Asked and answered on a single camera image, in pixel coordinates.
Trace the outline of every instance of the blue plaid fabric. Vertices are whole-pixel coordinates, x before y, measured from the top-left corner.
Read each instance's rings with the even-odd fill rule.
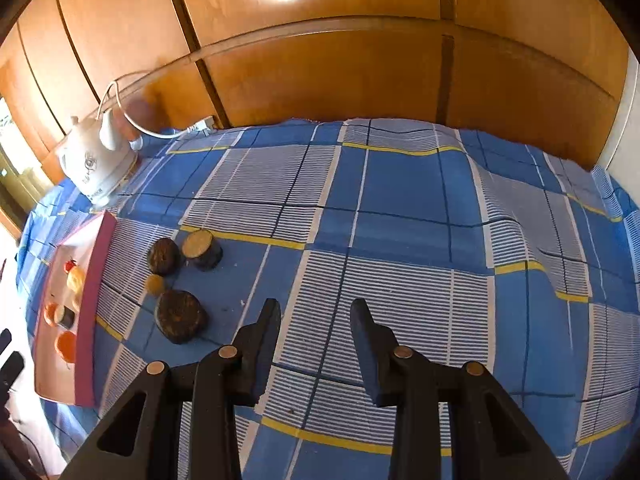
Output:
[[[363,297],[429,359],[483,362],[572,478],[603,478],[619,460],[638,426],[640,212],[602,168],[409,120],[293,120],[145,142],[109,206],[118,222],[97,307],[98,405],[44,401],[68,455],[147,362],[197,361],[277,298],[266,392],[236,411],[244,478],[386,478],[395,412],[366,396],[348,327]],[[47,261],[88,211],[65,181],[29,216],[17,286],[32,332]],[[206,276],[185,267],[168,279],[211,318],[176,346],[154,324],[145,254],[198,228],[225,256]],[[440,426],[446,478],[445,404]]]

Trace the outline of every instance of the copper screw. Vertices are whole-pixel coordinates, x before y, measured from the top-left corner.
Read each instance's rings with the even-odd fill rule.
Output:
[[[218,350],[218,355],[223,359],[231,359],[238,355],[238,349],[233,345],[224,345]]]
[[[414,354],[408,346],[400,345],[394,348],[394,355],[400,359],[408,359]]]
[[[478,361],[471,361],[466,364],[466,373],[479,377],[484,374],[484,367]]]
[[[164,363],[162,361],[153,361],[146,366],[146,373],[149,375],[158,375],[164,370]]]

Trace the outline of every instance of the electric kettle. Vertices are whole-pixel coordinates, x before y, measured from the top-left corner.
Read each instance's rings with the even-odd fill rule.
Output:
[[[107,110],[101,120],[89,116],[81,123],[71,117],[71,131],[56,147],[62,171],[97,206],[109,201],[138,158],[110,115]]]

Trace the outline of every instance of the orange ball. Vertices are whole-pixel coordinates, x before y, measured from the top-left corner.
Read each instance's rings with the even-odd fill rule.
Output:
[[[76,362],[76,334],[67,330],[56,338],[55,348],[57,354],[65,363]]]
[[[42,309],[44,321],[46,321],[49,326],[56,325],[56,322],[53,321],[53,315],[55,314],[57,308],[58,304],[55,301],[49,301],[49,303],[47,303]]]

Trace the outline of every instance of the black cable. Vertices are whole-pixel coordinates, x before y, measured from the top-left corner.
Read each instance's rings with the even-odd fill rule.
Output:
[[[20,433],[24,438],[26,438],[26,439],[31,443],[31,445],[33,446],[33,449],[35,449],[35,450],[36,450],[36,453],[38,454],[38,460],[40,460],[40,466],[41,466],[41,468],[42,468],[42,471],[43,471],[43,473],[44,473],[44,476],[46,476],[46,477],[47,477],[47,480],[50,480],[50,479],[49,479],[49,474],[47,473],[47,468],[46,468],[46,467],[44,467],[44,460],[42,460],[42,457],[40,456],[40,452],[38,451],[38,448],[36,447],[36,445],[33,443],[33,440],[31,440],[28,436],[26,436],[26,435],[25,435],[23,432],[21,432],[20,430],[17,430],[17,431],[18,431],[18,433]]]

